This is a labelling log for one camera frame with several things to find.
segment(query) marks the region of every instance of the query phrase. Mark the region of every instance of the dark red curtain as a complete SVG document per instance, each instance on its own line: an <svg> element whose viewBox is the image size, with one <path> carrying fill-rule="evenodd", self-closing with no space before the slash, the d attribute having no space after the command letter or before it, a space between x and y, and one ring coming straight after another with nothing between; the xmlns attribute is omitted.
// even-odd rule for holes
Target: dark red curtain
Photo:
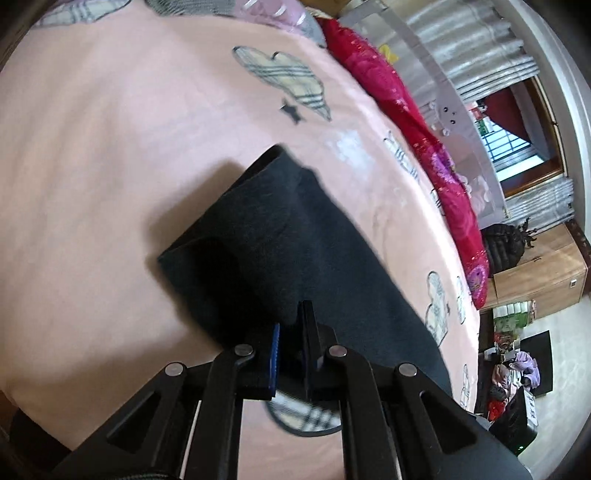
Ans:
<svg viewBox="0 0 591 480"><path fill-rule="evenodd" d="M488 115L494 123L527 143L531 143L517 101L509 87L489 95L484 99L484 103L487 107L485 115Z"/></svg>

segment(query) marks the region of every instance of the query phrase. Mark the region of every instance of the black towel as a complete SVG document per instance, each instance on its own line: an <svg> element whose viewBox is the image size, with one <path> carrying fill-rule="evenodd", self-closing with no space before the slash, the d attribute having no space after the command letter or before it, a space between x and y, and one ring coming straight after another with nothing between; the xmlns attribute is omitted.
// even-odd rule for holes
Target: black towel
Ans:
<svg viewBox="0 0 591 480"><path fill-rule="evenodd" d="M377 364L413 363L452 393L437 344L374 252L314 173L278 145L158 260L223 346L259 322L279 322L282 342L297 343L297 305L311 300L342 345Z"/></svg>

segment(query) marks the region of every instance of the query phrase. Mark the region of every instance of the window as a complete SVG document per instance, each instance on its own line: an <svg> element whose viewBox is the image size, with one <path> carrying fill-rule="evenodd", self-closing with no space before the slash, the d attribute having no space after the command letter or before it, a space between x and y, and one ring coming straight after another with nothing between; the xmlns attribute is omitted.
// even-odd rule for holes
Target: window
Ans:
<svg viewBox="0 0 591 480"><path fill-rule="evenodd" d="M485 117L476 126L505 197L564 171L558 125L536 77L478 104Z"/></svg>

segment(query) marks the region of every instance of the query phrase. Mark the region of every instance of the wooden window frame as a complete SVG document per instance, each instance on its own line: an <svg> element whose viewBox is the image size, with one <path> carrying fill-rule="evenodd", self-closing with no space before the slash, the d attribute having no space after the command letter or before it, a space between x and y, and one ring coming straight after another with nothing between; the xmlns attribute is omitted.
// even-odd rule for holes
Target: wooden window frame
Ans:
<svg viewBox="0 0 591 480"><path fill-rule="evenodd" d="M556 122L544 88L538 77L524 80L523 83L530 94L542 128L547 134L546 140L552 143L551 146L554 147L553 150L557 154L540 165L503 180L501 182L501 188L506 199L566 171L564 168L564 148L560 138L560 131L558 130L558 123Z"/></svg>

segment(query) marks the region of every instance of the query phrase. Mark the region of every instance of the black star print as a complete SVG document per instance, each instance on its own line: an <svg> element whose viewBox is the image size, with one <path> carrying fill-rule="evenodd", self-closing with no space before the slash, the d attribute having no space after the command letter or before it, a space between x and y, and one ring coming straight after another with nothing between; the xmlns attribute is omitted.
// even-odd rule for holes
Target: black star print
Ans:
<svg viewBox="0 0 591 480"><path fill-rule="evenodd" d="M285 99L283 99L283 106L280 110L286 115L289 115L296 125L303 120L302 116L297 111L297 107L295 105L290 105Z"/></svg>

